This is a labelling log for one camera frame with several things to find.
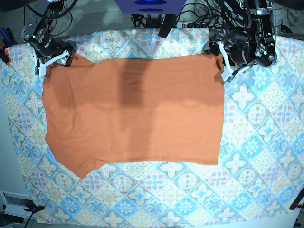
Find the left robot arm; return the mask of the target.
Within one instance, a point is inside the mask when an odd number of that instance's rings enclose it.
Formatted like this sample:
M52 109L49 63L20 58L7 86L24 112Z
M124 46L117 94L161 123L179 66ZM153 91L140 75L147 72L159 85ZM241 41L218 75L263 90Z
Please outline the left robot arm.
M203 52L221 55L224 82L231 82L254 65L276 62L276 38L266 0L217 0L223 26L210 29Z

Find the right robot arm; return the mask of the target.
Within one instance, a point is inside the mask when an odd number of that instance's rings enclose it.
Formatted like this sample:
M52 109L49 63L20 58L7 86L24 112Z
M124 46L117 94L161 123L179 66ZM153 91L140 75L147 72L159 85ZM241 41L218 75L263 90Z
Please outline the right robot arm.
M67 8L63 0L39 0L35 8L27 6L34 15L23 27L21 37L34 49L37 67L50 61L64 67L71 65L74 48L58 35L52 34L51 25L53 21L70 14L76 4L75 0Z

